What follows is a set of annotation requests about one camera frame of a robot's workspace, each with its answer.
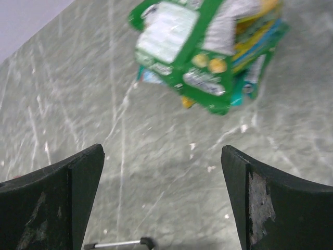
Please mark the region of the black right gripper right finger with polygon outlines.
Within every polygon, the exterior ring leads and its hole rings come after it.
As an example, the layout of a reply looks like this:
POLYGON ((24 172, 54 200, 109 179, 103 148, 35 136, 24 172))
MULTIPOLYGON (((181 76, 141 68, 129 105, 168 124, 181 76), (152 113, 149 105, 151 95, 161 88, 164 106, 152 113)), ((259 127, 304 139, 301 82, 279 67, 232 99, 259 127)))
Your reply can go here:
POLYGON ((231 145, 222 148, 221 165, 242 249, 332 249, 332 186, 231 145))

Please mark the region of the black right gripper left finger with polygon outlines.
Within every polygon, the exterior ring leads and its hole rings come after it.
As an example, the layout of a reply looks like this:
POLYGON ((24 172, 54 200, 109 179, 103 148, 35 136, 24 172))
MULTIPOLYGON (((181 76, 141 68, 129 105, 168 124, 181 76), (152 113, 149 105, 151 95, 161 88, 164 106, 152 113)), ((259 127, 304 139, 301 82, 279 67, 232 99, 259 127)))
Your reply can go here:
POLYGON ((94 144, 1 183, 1 249, 81 249, 104 166, 94 144))

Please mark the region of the teal snack packet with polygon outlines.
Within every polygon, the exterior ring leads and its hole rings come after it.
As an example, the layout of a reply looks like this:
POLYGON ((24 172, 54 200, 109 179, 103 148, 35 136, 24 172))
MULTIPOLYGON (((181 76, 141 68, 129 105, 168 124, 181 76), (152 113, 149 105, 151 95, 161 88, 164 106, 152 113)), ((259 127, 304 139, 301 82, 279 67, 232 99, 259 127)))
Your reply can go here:
POLYGON ((262 74, 287 30, 280 13, 252 19, 198 22, 192 27, 157 22, 136 43, 136 59, 182 97, 226 113, 245 96, 257 97, 262 74))

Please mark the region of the yellow green snack packet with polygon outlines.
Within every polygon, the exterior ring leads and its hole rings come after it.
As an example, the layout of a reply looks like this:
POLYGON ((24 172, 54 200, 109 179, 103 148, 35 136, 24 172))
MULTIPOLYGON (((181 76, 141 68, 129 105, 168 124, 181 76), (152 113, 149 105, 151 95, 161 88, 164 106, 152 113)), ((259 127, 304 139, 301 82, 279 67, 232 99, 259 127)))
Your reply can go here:
MULTIPOLYGON (((230 64, 213 59, 209 70, 233 73, 231 106, 242 100, 244 94, 256 98, 262 72, 271 59, 286 26, 281 19, 281 1, 222 1, 206 30, 203 47, 231 59, 230 64)), ((183 100, 185 108, 195 102, 183 100)))

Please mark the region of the green box snack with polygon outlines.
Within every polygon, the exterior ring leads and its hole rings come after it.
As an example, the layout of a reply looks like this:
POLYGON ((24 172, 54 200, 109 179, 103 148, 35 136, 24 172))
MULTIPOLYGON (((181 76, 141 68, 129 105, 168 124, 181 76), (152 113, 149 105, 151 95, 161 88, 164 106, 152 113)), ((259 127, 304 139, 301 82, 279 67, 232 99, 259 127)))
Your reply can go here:
POLYGON ((205 49, 203 42, 222 1, 143 1, 129 14, 140 31, 135 59, 155 73, 183 100, 198 103, 213 114, 225 115, 234 87, 231 66, 213 73, 211 60, 230 64, 225 55, 205 49))

